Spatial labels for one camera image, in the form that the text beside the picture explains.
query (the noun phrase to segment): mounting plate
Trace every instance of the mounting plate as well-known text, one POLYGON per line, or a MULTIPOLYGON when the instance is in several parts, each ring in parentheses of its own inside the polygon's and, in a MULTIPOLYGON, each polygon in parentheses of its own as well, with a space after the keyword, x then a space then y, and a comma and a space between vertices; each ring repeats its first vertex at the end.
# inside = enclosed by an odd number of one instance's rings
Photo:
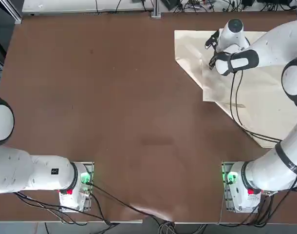
MULTIPOLYGON (((89 182, 92 183, 93 182, 93 172, 94 172, 94 162, 79 162, 79 163, 82 163, 86 167, 87 172, 90 175, 89 182)), ((83 183, 81 184, 80 191, 82 191, 82 193, 85 195, 85 198, 86 198, 85 202, 84 202, 84 208, 83 208, 84 212, 91 210, 90 193, 92 192, 92 189, 93 189, 93 187, 91 185, 87 185, 87 184, 83 184, 83 183)), ((72 210, 64 209, 64 208, 61 208, 60 210, 65 213, 76 213, 76 211, 72 211, 72 210)))
POLYGON ((242 211, 235 209, 230 187, 226 183, 227 174, 231 171, 231 168, 234 163, 235 162, 222 162, 222 164, 221 164, 222 175, 223 175, 224 200, 225 200, 226 210, 228 210, 230 212, 235 212, 235 213, 245 213, 245 214, 250 213, 251 211, 247 211, 244 208, 242 211))

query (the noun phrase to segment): brown table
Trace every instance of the brown table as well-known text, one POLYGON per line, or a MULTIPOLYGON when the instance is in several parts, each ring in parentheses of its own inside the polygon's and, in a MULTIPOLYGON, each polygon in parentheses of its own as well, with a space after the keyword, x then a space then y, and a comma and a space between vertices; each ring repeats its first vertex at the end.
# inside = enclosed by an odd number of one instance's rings
MULTIPOLYGON (((0 84, 16 125, 7 145, 94 161, 94 181, 121 200, 180 222, 218 222, 222 161, 264 154, 174 59, 174 30, 216 30, 240 18, 268 31, 291 12, 26 17, 16 25, 0 84)), ((29 193, 58 203, 52 191, 29 193)), ((142 218, 97 194, 110 220, 142 218)), ((97 214, 96 205, 92 213, 97 214)), ((77 220, 94 220, 75 214, 77 220)), ((243 215, 223 210, 222 222, 243 215)), ((0 221, 56 220, 0 195, 0 221)), ((297 194, 271 222, 297 223, 297 194)))

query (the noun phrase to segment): robotic arm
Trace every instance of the robotic arm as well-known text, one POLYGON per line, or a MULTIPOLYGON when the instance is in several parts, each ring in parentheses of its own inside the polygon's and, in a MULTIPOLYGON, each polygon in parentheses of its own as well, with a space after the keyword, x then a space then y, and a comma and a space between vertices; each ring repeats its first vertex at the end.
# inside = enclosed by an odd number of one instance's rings
MULTIPOLYGON (((240 70, 285 65, 281 83, 297 106, 297 21, 280 25, 249 45, 239 19, 230 20, 220 35, 217 31, 205 47, 215 49, 211 69, 227 76, 240 70)), ((297 177, 297 124, 289 135, 264 156, 249 162, 235 162, 226 181, 235 212, 252 212, 262 191, 290 189, 297 177)))
POLYGON ((82 211, 91 182, 86 167, 60 156, 30 155, 1 146, 14 129, 14 114, 0 98, 0 194, 22 190, 59 190, 60 204, 82 211))

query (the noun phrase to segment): paper sheet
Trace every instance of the paper sheet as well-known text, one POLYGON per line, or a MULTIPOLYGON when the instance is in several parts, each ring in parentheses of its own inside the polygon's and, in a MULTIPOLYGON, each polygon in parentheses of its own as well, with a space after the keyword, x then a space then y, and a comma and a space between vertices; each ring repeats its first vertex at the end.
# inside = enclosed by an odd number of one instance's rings
MULTIPOLYGON (((213 48, 206 50, 205 42, 214 31, 176 30, 174 33, 175 59, 190 77, 203 89, 203 101, 216 102, 229 116, 230 91, 233 74, 221 76, 209 69, 213 48)), ((250 43, 265 32, 245 32, 250 43)), ((269 137, 284 139, 297 123, 297 107, 284 93, 281 72, 284 66, 245 70, 238 92, 238 111, 246 129, 269 137)), ((232 110, 235 109, 235 90, 241 73, 236 74, 232 110)), ((275 144, 254 138, 262 147, 275 144)))

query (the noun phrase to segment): gray floor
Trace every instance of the gray floor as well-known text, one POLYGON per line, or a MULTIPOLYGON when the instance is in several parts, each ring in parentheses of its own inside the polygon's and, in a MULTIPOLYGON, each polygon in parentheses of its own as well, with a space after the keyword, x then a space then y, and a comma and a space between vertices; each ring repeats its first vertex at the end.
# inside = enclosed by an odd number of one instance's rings
MULTIPOLYGON (((18 10, 22 9, 23 0, 12 0, 18 10)), ((8 48, 14 28, 13 19, 0 10, 0 42, 5 49, 8 48)), ((79 227, 75 225, 48 223, 50 234, 95 234, 106 226, 102 223, 89 223, 87 226, 79 227)), ((179 234, 193 233, 198 225, 177 225, 176 231, 179 234)), ((151 218, 144 220, 143 224, 120 224, 106 232, 106 234, 155 234, 158 226, 151 218)), ((262 229, 254 227, 227 228, 210 224, 206 228, 205 234, 285 234, 297 233, 297 225, 267 225, 262 229)), ((44 223, 0 223, 0 234, 46 234, 44 223)))
MULTIPOLYGON (((178 234, 191 234, 197 230, 197 224, 176 225, 178 234)), ((106 228, 105 224, 89 223, 87 226, 61 223, 47 223, 50 234, 96 234, 106 228)), ((143 224, 119 224, 109 230, 106 234, 157 234, 158 226, 150 218, 144 220, 143 224)), ((297 225, 267 225, 258 229, 254 227, 227 228, 209 224, 204 234, 293 234, 297 233, 297 225)), ((0 223, 0 234, 47 234, 44 223, 0 223)))

